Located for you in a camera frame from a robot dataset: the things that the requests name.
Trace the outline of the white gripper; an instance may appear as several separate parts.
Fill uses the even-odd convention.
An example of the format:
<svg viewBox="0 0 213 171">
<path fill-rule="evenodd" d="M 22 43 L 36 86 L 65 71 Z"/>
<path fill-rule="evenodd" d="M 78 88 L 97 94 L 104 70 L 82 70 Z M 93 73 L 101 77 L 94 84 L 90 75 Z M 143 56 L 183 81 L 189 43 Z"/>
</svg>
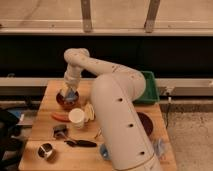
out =
<svg viewBox="0 0 213 171">
<path fill-rule="evenodd" d="M 68 72 L 66 71 L 64 74 L 65 83 L 71 87 L 72 96 L 77 96 L 77 87 L 79 85 L 81 79 L 81 74 L 79 72 Z M 61 95 L 63 97 L 67 97 L 69 93 L 69 87 L 67 85 L 63 85 L 61 89 Z"/>
</svg>

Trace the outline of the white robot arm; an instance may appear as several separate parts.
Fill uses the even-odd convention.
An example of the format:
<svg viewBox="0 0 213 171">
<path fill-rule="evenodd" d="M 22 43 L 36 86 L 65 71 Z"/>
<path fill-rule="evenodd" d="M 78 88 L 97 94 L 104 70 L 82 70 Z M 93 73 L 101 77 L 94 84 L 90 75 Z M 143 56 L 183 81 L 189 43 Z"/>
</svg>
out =
<svg viewBox="0 0 213 171">
<path fill-rule="evenodd" d="M 81 72 L 96 76 L 90 100 L 101 127 L 105 146 L 116 171 L 163 171 L 133 101 L 146 89 L 143 74 L 130 67 L 92 58 L 84 48 L 64 52 L 67 70 L 61 95 L 75 98 Z"/>
</svg>

